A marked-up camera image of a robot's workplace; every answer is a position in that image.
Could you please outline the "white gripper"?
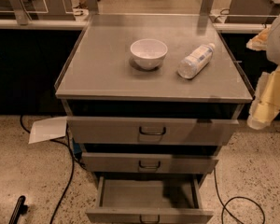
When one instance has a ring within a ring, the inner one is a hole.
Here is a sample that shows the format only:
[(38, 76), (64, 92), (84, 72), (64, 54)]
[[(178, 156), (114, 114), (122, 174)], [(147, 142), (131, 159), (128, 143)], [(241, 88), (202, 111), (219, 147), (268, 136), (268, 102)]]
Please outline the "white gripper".
[[(263, 29), (246, 43), (246, 47), (255, 51), (266, 50), (269, 32), (269, 28)], [(264, 129), (271, 125), (279, 112), (280, 66), (271, 73), (261, 74), (249, 109), (247, 125), (255, 130)]]

